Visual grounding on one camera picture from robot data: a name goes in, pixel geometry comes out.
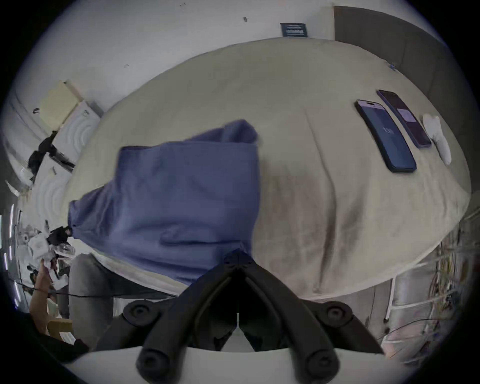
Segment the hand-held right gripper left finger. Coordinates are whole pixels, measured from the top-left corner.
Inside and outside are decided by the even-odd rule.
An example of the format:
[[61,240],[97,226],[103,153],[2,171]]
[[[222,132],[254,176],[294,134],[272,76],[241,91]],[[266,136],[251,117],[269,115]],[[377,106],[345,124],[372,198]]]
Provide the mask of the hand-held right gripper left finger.
[[237,304],[227,287],[238,277],[238,251],[225,255],[182,294],[174,299],[136,300],[114,318],[94,351],[116,351],[141,346],[135,367],[147,382],[172,382],[179,360],[190,343],[219,351],[235,325],[220,336],[212,335],[211,323],[225,317],[233,323]]

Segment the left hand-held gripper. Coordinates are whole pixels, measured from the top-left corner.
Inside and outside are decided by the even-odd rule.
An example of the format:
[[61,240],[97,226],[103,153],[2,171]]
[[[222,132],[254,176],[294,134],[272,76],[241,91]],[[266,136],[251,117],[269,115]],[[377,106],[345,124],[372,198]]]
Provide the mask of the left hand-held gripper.
[[70,226],[61,226],[51,231],[48,241],[42,234],[30,238],[27,245],[31,251],[33,265],[51,267],[52,262],[58,257],[71,257],[72,246],[68,239],[72,236],[73,229]]

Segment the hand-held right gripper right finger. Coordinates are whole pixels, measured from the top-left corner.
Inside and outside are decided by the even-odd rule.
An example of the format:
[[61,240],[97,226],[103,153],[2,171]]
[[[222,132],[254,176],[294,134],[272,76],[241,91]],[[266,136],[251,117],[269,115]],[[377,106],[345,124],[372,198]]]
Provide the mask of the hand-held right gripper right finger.
[[240,250],[237,266],[244,281],[279,318],[302,379],[331,381],[340,370],[335,348],[383,355],[379,343],[347,304],[300,299],[281,280]]

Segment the person's left hand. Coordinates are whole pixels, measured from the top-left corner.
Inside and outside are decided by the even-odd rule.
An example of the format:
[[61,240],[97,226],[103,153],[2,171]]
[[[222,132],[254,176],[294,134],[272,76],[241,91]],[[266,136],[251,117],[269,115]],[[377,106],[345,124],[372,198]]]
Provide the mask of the person's left hand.
[[38,274],[35,280],[34,288],[37,291],[49,294],[53,287],[53,281],[50,276],[50,269],[45,266],[45,259],[41,258],[39,262]]

